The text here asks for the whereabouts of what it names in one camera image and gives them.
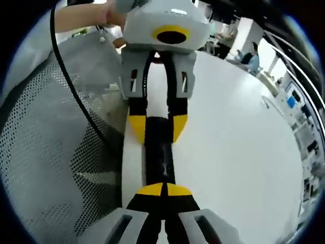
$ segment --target computer monitor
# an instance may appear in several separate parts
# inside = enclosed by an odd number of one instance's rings
[[[292,96],[295,98],[295,100],[298,103],[301,101],[301,98],[300,98],[299,94],[295,90],[292,92]]]
[[[301,111],[306,115],[307,118],[310,117],[311,114],[306,104],[301,107]]]
[[[287,100],[288,106],[289,108],[293,108],[296,104],[296,100],[294,99],[294,97],[289,97],[289,99]]]
[[[311,151],[315,150],[318,146],[318,143],[316,140],[314,140],[308,147],[307,150],[310,153]]]

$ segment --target human hand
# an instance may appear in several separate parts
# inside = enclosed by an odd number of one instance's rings
[[[116,0],[106,0],[101,4],[99,13],[99,22],[104,26],[117,25],[124,31],[126,14],[120,14],[116,11]]]

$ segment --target white tabletop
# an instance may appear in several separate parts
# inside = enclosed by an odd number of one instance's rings
[[[293,132],[262,96],[274,100],[255,77],[198,52],[188,123],[173,146],[176,182],[239,230],[246,244],[274,244],[298,224],[302,162]],[[148,76],[148,115],[166,116],[166,74]],[[127,123],[122,203],[142,186],[141,145]],[[168,243],[161,235],[158,243]]]

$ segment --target rectangular slot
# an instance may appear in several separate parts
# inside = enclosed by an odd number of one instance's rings
[[[182,72],[182,79],[183,79],[182,91],[183,91],[183,93],[186,93],[187,92],[187,73],[186,72]]]
[[[124,231],[129,225],[132,216],[123,215],[118,224],[116,224],[112,236],[109,238],[107,244],[118,244],[121,241]]]
[[[135,93],[137,91],[137,76],[138,70],[131,71],[131,82],[130,82],[130,92]]]
[[[199,216],[195,218],[205,241],[208,244],[222,244],[217,233],[215,233],[213,227],[210,225],[209,221],[204,216]]]

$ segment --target ceiling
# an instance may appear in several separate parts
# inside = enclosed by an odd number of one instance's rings
[[[266,1],[263,2],[261,0],[203,0],[203,2],[210,4],[217,12],[222,10],[230,15],[235,14],[238,17],[246,17],[253,19],[264,30],[269,31],[275,34],[276,36],[282,38],[283,40],[287,41],[292,46],[294,46],[303,56],[308,57],[304,44],[299,41],[296,34],[289,27],[289,25],[287,25],[283,18],[283,14],[280,13],[275,7],[266,4]],[[280,47],[280,49],[282,49],[283,52],[292,61],[294,61],[304,71],[304,73],[306,73],[306,75],[313,82],[319,93],[322,94],[321,76],[315,69],[310,66],[311,62],[301,57],[299,53],[290,48],[283,41],[277,38],[270,39],[267,35],[265,35],[264,38],[272,45]],[[287,63],[287,61],[282,55],[279,55],[279,57],[283,60],[285,64]],[[297,68],[293,67],[293,69],[293,73],[296,74],[296,77],[303,84],[311,98],[315,98],[313,100],[317,103],[318,99],[316,99],[315,97],[316,94],[307,79],[301,74],[301,72]]]

